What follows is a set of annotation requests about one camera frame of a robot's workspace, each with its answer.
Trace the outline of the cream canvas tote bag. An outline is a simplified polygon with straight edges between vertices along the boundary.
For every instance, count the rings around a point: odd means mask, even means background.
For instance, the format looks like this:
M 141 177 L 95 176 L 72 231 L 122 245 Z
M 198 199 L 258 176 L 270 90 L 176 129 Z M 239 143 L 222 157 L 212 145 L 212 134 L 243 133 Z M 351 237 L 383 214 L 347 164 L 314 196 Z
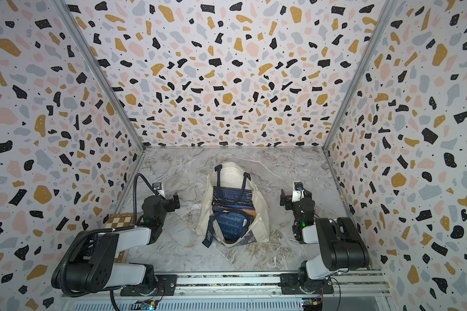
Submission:
M 215 216 L 212 211 L 214 186 L 218 188 L 230 187 L 252 191 L 252 202 L 257 216 L 247 233 L 236 242 L 226 242 L 215 221 Z M 203 238 L 202 244 L 206 247 L 210 247 L 214 241 L 217 241 L 227 248 L 254 242 L 269 241 L 269 206 L 257 185 L 252 181 L 249 172 L 234 162 L 224 162 L 216 166 L 214 170 L 209 173 L 206 182 L 206 192 L 201 203 L 201 215 L 198 220 L 196 233 Z

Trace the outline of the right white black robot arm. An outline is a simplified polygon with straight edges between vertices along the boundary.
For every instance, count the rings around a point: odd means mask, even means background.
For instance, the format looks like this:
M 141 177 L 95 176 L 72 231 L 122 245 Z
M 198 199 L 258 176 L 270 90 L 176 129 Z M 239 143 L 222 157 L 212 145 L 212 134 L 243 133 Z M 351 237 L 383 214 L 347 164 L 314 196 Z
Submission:
M 284 295 L 325 295 L 334 293 L 331 277 L 368 267 L 370 256 L 349 217 L 323 218 L 316 215 L 312 194 L 296 183 L 293 194 L 280 194 L 280 205 L 292 211 L 296 241 L 319 247 L 320 254 L 305 260 L 297 273 L 280 275 Z

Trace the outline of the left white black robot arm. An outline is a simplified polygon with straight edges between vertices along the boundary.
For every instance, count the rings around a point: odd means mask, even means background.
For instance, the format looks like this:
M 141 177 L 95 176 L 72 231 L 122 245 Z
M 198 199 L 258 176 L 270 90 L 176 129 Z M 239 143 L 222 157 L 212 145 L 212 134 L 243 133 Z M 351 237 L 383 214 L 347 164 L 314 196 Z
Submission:
M 167 213 L 180 208 L 178 194 L 146 198 L 143 214 L 134 225 L 80 232 L 53 272 L 51 285 L 70 298 L 129 288 L 139 294 L 158 289 L 151 264 L 116 263 L 122 251 L 155 243 L 162 234 Z

